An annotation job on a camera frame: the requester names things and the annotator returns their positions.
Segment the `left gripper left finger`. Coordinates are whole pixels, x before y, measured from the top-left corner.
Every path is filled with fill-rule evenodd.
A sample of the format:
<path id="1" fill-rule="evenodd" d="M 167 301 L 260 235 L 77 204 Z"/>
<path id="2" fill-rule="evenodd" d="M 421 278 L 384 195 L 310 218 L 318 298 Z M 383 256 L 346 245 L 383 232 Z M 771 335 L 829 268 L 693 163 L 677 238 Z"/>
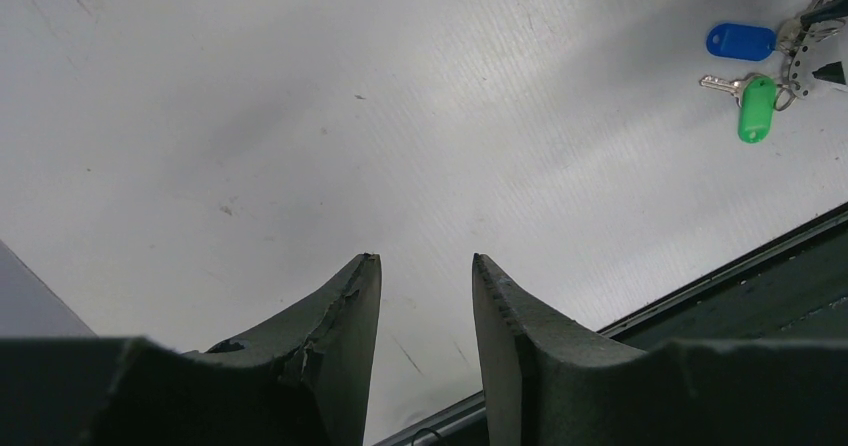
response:
<path id="1" fill-rule="evenodd" d="M 359 445 L 381 303 L 360 254 L 205 352 L 144 337 L 1 343 L 5 445 Z"/>

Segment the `green tagged key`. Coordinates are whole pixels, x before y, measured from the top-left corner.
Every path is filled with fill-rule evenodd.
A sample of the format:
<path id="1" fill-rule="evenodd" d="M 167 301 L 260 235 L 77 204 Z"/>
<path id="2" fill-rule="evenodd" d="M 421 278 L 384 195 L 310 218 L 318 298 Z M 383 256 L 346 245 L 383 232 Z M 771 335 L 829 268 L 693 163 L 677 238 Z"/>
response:
<path id="1" fill-rule="evenodd" d="M 736 80 L 705 75 L 699 85 L 734 97 L 739 107 L 737 135 L 741 141 L 755 144 L 768 136 L 778 95 L 773 79 L 756 73 Z"/>

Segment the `keyring with keys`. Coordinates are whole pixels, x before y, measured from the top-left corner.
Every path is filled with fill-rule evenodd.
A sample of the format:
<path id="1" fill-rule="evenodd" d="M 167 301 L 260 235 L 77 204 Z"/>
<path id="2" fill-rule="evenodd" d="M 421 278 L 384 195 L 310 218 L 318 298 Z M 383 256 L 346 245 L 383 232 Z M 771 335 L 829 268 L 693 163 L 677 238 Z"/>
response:
<path id="1" fill-rule="evenodd" d="M 845 92 L 846 87 L 799 87 L 798 48 L 802 39 L 798 17 L 823 0 L 812 0 L 810 5 L 796 16 L 784 21 L 779 28 L 725 22 L 713 27 L 707 34 L 705 47 L 709 54 L 724 58 L 759 62 L 774 53 L 784 57 L 784 63 L 776 80 L 778 95 L 775 108 L 782 111 L 797 99 L 809 99 L 823 90 L 834 89 Z"/>

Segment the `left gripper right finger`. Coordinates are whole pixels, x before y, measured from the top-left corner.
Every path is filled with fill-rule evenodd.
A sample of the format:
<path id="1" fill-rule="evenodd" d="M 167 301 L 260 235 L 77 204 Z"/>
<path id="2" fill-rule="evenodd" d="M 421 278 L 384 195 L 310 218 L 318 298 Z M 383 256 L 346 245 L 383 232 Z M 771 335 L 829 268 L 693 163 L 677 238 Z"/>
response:
<path id="1" fill-rule="evenodd" d="M 843 445 L 843 340 L 606 338 L 472 260 L 494 445 Z"/>

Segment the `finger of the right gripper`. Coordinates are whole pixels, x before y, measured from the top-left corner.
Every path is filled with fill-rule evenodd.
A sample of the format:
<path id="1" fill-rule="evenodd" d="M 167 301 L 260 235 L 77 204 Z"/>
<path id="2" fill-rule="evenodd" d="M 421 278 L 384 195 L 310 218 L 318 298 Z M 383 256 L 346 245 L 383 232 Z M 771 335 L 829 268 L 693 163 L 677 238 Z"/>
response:
<path id="1" fill-rule="evenodd" d="M 798 19 L 798 86 L 846 87 L 847 0 L 823 0 Z"/>

